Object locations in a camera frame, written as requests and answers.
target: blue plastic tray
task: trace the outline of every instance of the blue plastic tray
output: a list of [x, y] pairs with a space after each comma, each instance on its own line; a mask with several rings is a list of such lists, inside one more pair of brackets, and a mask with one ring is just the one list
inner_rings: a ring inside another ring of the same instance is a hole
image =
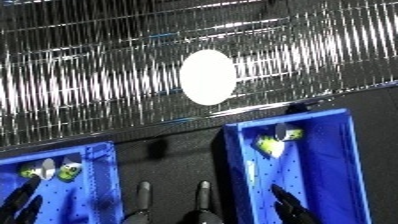
[[18, 165], [52, 158], [59, 167], [64, 156], [70, 154], [81, 155], [82, 172], [71, 183], [56, 177], [41, 182], [36, 194], [43, 196], [43, 206], [36, 223], [121, 223], [123, 210], [119, 178], [114, 146], [109, 142], [0, 160], [0, 203], [27, 181], [19, 177]]
[[[286, 144], [269, 158], [253, 146], [259, 134], [278, 123], [305, 130], [304, 139]], [[371, 223], [353, 122], [345, 109], [302, 113], [226, 125], [228, 160], [241, 224], [281, 223], [272, 183], [296, 195], [323, 224]]]

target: yellow-green object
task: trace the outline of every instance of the yellow-green object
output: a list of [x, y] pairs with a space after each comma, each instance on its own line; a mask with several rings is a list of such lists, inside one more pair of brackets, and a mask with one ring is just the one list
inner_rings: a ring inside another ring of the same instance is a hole
[[52, 159], [27, 162], [19, 167], [18, 174], [25, 178], [39, 176], [42, 180], [50, 180], [55, 174], [55, 162]]
[[72, 182], [82, 170], [82, 165], [79, 162], [72, 161], [70, 158], [65, 157], [58, 171], [58, 179], [63, 182]]
[[274, 158], [279, 158], [285, 150], [284, 142], [277, 141], [275, 138], [267, 135], [258, 136], [255, 145], [259, 150]]
[[291, 124], [281, 123], [275, 127], [275, 138], [279, 141], [294, 141], [304, 137], [304, 130]]
[[25, 163], [19, 167], [18, 173], [21, 177], [32, 178], [35, 175], [34, 164]]

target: metal grid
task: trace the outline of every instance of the metal grid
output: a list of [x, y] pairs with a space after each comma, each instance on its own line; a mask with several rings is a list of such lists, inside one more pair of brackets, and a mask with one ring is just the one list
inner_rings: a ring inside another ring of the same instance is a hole
[[[0, 146], [265, 108], [395, 85], [392, 0], [7, 0]], [[216, 49], [234, 95], [191, 102], [179, 68]]]

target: bin compartment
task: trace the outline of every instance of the bin compartment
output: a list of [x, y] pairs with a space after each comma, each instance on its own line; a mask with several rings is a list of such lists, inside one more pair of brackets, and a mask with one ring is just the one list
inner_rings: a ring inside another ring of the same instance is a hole
[[61, 181], [56, 173], [52, 179], [42, 180], [36, 190], [35, 194], [43, 197], [36, 223], [121, 223], [123, 210], [115, 150], [109, 142], [0, 160], [0, 202], [28, 180], [18, 174], [22, 164], [51, 158], [59, 172], [65, 156], [76, 155], [81, 157], [82, 170], [73, 181]]
[[[256, 148], [259, 135], [290, 123], [304, 130], [285, 142], [281, 157]], [[281, 223], [274, 209], [275, 183], [299, 198], [324, 224], [369, 224], [353, 121], [345, 109], [307, 112], [224, 127], [239, 223]]]

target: small white object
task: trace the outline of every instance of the small white object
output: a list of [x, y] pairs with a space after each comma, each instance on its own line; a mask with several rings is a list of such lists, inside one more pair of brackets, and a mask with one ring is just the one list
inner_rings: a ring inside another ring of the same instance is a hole
[[236, 88], [236, 69], [225, 54], [202, 50], [184, 61], [180, 80], [182, 90], [192, 101], [211, 106], [232, 95]]
[[254, 186], [256, 184], [256, 164], [253, 161], [246, 161], [247, 176], [250, 183]]

